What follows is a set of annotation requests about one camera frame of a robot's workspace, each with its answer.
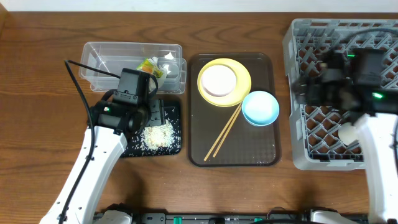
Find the white green cup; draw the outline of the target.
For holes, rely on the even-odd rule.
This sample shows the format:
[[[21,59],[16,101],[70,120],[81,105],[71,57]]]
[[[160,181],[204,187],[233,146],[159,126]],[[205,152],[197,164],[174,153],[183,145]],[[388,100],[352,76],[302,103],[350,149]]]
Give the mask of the white green cup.
[[[344,123],[340,126],[338,130],[338,137],[346,146],[358,140],[356,128],[350,122]]]

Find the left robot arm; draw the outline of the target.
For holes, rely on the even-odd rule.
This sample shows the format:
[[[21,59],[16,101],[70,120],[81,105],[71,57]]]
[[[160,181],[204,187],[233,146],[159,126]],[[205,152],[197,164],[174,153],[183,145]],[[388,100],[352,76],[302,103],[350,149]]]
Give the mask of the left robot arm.
[[[90,108],[75,164],[41,223],[92,223],[109,175],[144,127],[165,123],[162,100],[135,102],[127,93],[107,93]]]

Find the green snack wrapper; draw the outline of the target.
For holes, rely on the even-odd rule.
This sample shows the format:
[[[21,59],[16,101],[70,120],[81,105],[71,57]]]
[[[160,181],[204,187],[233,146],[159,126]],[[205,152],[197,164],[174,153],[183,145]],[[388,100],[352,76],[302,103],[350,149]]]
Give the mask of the green snack wrapper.
[[[146,58],[136,67],[136,69],[142,72],[150,73],[156,78],[162,78],[165,75],[164,69],[158,66],[157,57]]]

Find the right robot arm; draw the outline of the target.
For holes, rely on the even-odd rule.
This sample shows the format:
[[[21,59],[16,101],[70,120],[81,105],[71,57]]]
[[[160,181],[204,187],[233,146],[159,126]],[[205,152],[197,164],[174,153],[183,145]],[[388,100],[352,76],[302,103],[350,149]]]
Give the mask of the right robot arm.
[[[397,223],[397,92],[381,86],[384,51],[323,54],[323,73],[292,84],[298,102],[357,113],[353,126],[364,154],[369,223]]]

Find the rice leftovers pile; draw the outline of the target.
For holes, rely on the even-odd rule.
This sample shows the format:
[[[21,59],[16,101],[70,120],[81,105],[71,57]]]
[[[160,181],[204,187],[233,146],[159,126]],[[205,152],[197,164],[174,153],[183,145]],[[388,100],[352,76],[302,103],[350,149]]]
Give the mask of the rice leftovers pile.
[[[144,148],[151,151],[161,147],[172,147],[177,142],[172,123],[168,119],[160,126],[144,128],[141,138]]]

